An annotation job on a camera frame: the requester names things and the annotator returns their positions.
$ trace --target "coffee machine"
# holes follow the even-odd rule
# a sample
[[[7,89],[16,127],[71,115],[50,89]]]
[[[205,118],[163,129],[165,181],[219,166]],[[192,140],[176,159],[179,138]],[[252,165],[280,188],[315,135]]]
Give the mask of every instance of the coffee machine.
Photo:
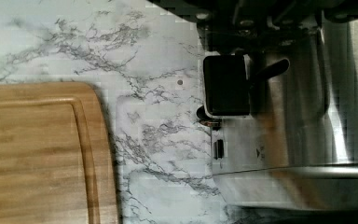
[[[358,1],[157,3],[196,22],[213,180],[230,204],[358,209]]]

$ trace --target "marble countertop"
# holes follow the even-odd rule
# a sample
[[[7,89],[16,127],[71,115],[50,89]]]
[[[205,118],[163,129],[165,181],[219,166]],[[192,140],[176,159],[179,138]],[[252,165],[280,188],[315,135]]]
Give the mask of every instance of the marble countertop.
[[[123,223],[266,223],[229,206],[197,123],[195,24],[145,0],[0,0],[0,84],[84,81],[103,102]]]

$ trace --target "black portafilter handle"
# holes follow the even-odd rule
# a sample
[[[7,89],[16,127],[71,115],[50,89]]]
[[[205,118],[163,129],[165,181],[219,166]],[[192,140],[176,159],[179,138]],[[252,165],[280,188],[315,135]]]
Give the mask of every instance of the black portafilter handle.
[[[287,59],[282,59],[276,63],[273,63],[262,70],[260,70],[254,76],[249,78],[249,91],[251,91],[255,85],[267,81],[272,77],[276,77],[285,73],[290,67],[290,62]]]

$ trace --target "bamboo cutting board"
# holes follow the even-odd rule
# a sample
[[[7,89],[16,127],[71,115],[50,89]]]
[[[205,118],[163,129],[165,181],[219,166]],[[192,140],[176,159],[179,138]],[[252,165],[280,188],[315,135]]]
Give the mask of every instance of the bamboo cutting board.
[[[0,86],[0,223],[117,223],[115,189],[90,86]]]

